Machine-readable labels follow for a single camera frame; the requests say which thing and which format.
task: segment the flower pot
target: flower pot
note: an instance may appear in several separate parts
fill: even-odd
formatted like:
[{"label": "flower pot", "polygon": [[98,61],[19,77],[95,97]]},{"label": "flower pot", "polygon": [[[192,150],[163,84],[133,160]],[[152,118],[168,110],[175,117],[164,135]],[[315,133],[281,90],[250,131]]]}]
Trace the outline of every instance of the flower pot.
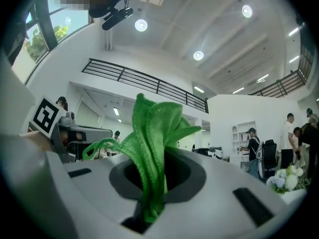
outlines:
[{"label": "flower pot", "polygon": [[286,192],[284,194],[279,194],[282,200],[288,205],[290,204],[293,200],[298,199],[298,198],[303,198],[306,195],[307,191],[305,189],[298,189],[298,190],[293,190],[290,192]]}]

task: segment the chair headrest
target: chair headrest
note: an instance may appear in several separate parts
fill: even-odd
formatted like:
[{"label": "chair headrest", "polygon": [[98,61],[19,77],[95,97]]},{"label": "chair headrest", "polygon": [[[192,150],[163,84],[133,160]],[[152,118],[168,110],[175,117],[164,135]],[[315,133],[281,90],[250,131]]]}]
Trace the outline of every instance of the chair headrest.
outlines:
[{"label": "chair headrest", "polygon": [[274,143],[274,140],[267,140],[267,141],[265,141],[265,145],[267,146],[267,145],[273,145],[273,144],[275,144]]}]

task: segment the green towel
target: green towel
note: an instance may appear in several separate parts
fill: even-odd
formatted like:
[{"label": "green towel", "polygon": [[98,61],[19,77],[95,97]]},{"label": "green towel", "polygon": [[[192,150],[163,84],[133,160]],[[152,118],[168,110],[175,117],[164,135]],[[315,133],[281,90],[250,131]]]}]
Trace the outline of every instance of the green towel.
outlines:
[{"label": "green towel", "polygon": [[177,141],[199,130],[182,117],[182,105],[155,103],[138,94],[132,116],[133,132],[122,143],[107,138],[91,144],[83,151],[83,159],[91,159],[87,152],[110,148],[129,156],[136,165],[143,186],[143,217],[153,223],[164,208],[167,192],[164,174],[164,149],[177,147]]}]

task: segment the black shirt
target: black shirt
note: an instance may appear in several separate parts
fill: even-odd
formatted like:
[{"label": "black shirt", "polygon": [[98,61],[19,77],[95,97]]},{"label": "black shirt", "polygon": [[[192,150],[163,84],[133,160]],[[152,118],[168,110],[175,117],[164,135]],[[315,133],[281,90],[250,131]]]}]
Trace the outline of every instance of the black shirt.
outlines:
[{"label": "black shirt", "polygon": [[254,138],[250,138],[249,144],[247,147],[249,149],[249,161],[256,159],[255,152],[257,152],[257,149],[259,146],[259,143]]},{"label": "black shirt", "polygon": [[319,143],[319,129],[311,126],[310,123],[304,124],[300,129],[300,136],[298,138],[298,146],[301,146],[302,143],[309,145],[316,145]]}]

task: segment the gray device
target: gray device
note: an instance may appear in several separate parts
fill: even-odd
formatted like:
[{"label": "gray device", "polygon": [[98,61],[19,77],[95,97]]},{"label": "gray device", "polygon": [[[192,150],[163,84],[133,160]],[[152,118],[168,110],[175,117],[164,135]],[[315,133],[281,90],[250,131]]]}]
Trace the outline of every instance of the gray device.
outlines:
[{"label": "gray device", "polygon": [[164,211],[145,226],[139,174],[126,155],[63,164],[20,137],[3,135],[0,145],[10,190],[54,238],[267,238],[295,210],[232,164],[171,148]]},{"label": "gray device", "polygon": [[[61,133],[68,135],[67,146],[61,141]],[[82,140],[78,140],[76,133],[80,133]],[[113,132],[109,129],[96,127],[80,126],[75,123],[74,113],[67,112],[65,117],[61,117],[59,122],[54,125],[50,138],[50,145],[54,152],[58,153],[63,163],[74,161],[74,157],[69,153],[75,154],[75,159],[81,160],[82,153],[90,144],[104,138],[111,138]]]}]

